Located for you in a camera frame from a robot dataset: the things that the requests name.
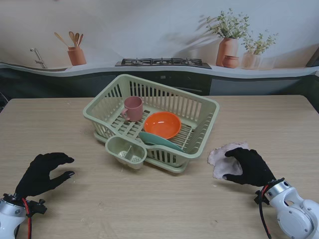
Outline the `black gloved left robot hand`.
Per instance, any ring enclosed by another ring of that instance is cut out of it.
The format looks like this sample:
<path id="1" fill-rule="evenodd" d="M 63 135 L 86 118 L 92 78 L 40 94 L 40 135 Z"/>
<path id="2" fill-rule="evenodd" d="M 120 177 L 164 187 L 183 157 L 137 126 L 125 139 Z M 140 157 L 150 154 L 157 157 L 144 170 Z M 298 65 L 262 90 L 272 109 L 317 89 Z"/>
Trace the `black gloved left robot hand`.
<path id="1" fill-rule="evenodd" d="M 66 171 L 58 177 L 50 178 L 51 171 L 60 165 L 73 163 L 74 159 L 62 152 L 39 154 L 30 163 L 28 169 L 15 189 L 15 197 L 20 200 L 28 196 L 38 196 L 53 190 L 75 173 Z"/>

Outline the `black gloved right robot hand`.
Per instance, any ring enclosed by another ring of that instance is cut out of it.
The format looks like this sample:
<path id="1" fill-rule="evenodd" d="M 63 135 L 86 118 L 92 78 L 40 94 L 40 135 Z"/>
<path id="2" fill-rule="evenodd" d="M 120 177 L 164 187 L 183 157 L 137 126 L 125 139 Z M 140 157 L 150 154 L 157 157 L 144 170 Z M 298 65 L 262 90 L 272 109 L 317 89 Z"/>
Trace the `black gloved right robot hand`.
<path id="1" fill-rule="evenodd" d="M 227 151 L 226 157 L 234 157 L 241 165 L 242 174 L 224 174 L 223 179 L 237 184 L 249 184 L 263 187 L 269 182 L 276 180 L 263 158 L 253 149 L 243 149 L 241 147 Z"/>

